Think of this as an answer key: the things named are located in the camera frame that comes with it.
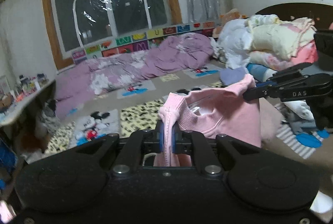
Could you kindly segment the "cartoon mouse bed sheet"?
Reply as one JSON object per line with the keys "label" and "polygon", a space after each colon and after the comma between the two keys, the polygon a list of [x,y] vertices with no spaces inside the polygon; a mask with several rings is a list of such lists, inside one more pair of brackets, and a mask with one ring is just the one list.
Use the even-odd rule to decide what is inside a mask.
{"label": "cartoon mouse bed sheet", "polygon": [[[46,153],[54,154],[73,148],[86,142],[81,125],[89,117],[102,116],[109,113],[106,119],[98,119],[98,133],[104,135],[108,132],[119,133],[122,138],[130,136],[132,132],[142,128],[151,129],[158,120],[158,111],[167,97],[138,103],[130,106],[129,101],[136,99],[131,95],[129,98],[115,99],[114,94],[103,95],[100,99],[94,99],[77,110],[75,115],[65,119],[64,125],[60,126],[51,138]],[[285,103],[272,105],[269,101],[260,99],[261,135],[263,145],[275,148],[282,145],[283,149],[290,148],[298,157],[308,159],[316,149],[321,148],[324,141],[329,138],[325,131],[310,131],[294,134],[287,122],[291,110]]]}

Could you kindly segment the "colourful alphabet foam mat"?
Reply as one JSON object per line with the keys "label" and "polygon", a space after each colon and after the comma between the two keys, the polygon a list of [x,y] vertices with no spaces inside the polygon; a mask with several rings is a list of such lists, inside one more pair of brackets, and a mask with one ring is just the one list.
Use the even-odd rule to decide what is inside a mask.
{"label": "colourful alphabet foam mat", "polygon": [[144,30],[140,33],[126,34],[123,37],[110,37],[96,43],[83,44],[71,51],[75,65],[89,58],[108,57],[115,54],[149,50],[157,47],[165,38],[188,32],[203,33],[210,37],[217,21],[203,21],[189,24],[177,24]]}

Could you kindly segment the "pile of folded quilts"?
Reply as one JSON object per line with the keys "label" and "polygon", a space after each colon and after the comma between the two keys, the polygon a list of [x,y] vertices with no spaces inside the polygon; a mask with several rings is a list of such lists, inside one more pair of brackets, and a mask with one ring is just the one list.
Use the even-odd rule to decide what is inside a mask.
{"label": "pile of folded quilts", "polygon": [[255,14],[228,18],[213,30],[214,57],[236,69],[250,63],[281,71],[318,59],[314,20],[307,17],[282,21],[275,15]]}

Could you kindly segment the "lavender folded cloth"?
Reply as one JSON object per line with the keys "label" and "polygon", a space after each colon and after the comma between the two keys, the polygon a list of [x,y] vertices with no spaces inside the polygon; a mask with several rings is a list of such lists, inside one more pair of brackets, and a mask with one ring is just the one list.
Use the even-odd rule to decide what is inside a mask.
{"label": "lavender folded cloth", "polygon": [[245,67],[223,68],[220,70],[220,81],[223,85],[229,86],[241,81],[246,74],[248,70]]}

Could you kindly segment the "pink sweatshirt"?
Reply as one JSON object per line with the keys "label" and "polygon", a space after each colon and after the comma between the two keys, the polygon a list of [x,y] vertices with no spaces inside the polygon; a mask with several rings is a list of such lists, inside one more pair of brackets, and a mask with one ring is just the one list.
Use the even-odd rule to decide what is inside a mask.
{"label": "pink sweatshirt", "polygon": [[246,102],[244,92],[255,87],[252,75],[225,88],[205,88],[183,96],[170,93],[159,109],[164,125],[163,151],[155,157],[157,167],[191,166],[186,154],[172,150],[172,128],[194,130],[207,138],[226,134],[250,145],[261,146],[260,106],[258,100]]}

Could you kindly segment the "purple floral quilt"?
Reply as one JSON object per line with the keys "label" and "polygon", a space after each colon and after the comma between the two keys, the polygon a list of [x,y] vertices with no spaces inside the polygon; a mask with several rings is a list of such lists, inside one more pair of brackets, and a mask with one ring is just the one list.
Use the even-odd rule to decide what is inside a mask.
{"label": "purple floral quilt", "polygon": [[56,77],[56,116],[64,119],[71,110],[95,96],[142,80],[201,68],[212,55],[210,38],[189,32],[168,36],[149,50],[87,59]]}

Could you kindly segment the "dark wooden headboard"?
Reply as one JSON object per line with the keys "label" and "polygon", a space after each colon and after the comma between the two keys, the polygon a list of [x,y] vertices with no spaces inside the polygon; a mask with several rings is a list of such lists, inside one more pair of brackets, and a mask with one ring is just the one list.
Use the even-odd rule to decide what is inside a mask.
{"label": "dark wooden headboard", "polygon": [[311,18],[317,29],[328,29],[332,24],[332,5],[320,3],[281,3],[266,7],[256,14],[276,14],[283,21]]}

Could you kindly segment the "beige plush toy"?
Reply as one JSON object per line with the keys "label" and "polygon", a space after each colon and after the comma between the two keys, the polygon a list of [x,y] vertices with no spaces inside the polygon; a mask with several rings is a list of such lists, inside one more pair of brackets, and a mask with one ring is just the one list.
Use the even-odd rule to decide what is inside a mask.
{"label": "beige plush toy", "polygon": [[240,13],[237,8],[233,8],[225,14],[220,15],[218,25],[213,29],[212,38],[217,39],[223,27],[231,20],[246,19],[247,15]]}

